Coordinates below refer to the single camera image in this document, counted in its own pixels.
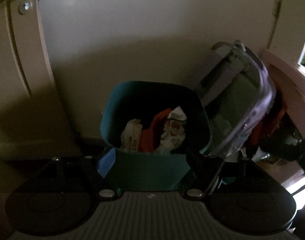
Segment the white crumpled paper trash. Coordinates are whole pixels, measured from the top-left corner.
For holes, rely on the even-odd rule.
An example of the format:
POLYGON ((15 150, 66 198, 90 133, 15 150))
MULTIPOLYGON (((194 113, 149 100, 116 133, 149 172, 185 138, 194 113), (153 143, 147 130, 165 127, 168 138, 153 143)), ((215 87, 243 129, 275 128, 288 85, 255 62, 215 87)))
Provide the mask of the white crumpled paper trash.
POLYGON ((180 106, 176 107, 172 110, 169 115, 167 116, 168 119, 175 119, 178 121, 185 121, 187 120, 187 116, 185 115, 184 111, 181 109, 180 106))

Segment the pink white shelf unit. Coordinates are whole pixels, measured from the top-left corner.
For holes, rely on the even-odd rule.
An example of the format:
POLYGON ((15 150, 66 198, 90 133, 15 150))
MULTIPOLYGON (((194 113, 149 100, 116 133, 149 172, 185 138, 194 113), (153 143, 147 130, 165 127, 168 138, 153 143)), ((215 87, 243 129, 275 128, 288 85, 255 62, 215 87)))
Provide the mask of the pink white shelf unit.
POLYGON ((305 137, 305 76, 267 49, 261 60, 283 94, 288 115, 305 137))

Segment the red plastic bag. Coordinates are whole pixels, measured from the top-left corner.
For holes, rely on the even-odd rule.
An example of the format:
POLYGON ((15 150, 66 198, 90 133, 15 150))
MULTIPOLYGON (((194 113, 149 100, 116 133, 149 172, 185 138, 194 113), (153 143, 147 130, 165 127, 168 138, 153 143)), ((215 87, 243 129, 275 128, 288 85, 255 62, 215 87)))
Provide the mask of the red plastic bag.
POLYGON ((139 141, 140 153, 153 153, 160 145, 164 124, 171 112, 171 108, 158 113, 152 120, 149 128, 141 131, 139 141))

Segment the teal trash bin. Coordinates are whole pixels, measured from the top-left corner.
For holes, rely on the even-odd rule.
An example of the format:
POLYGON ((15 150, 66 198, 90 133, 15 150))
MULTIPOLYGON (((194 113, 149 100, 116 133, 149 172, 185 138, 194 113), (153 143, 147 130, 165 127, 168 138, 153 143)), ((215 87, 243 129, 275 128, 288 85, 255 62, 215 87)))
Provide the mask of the teal trash bin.
POLYGON ((172 83, 129 81, 117 85, 105 107, 100 131, 104 141, 116 149, 106 179, 123 191, 175 191, 190 170, 186 158, 204 153, 210 142, 201 100, 191 89, 172 83), (147 128, 158 113, 176 107, 187 116, 185 139, 170 155, 121 151, 121 135, 129 121, 141 120, 147 128))

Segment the white green snack wrapper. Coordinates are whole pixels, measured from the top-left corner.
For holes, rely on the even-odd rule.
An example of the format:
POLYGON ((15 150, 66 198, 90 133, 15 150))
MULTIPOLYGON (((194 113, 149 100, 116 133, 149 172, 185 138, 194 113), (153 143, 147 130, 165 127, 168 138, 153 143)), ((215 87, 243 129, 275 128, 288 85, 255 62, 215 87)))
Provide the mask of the white green snack wrapper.
POLYGON ((160 145, 155 150, 157 155, 170 155, 185 139, 185 121, 167 119, 160 139, 160 145))

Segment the beige door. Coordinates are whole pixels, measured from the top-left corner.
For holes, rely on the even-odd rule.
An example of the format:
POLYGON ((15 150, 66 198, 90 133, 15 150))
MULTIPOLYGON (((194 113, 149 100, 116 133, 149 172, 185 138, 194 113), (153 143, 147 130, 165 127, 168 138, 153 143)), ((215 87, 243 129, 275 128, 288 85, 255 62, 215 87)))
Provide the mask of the beige door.
POLYGON ((38 0, 0 0, 0 156, 56 140, 61 114, 38 0))

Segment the purple grey backpack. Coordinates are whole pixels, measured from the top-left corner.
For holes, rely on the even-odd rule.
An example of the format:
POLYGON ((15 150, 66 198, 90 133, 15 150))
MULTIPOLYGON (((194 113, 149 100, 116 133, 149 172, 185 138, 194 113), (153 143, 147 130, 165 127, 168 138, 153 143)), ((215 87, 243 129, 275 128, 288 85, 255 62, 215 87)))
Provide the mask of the purple grey backpack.
POLYGON ((210 127, 204 154, 230 159, 270 110, 276 87, 261 59, 241 41, 217 42, 196 87, 210 127))

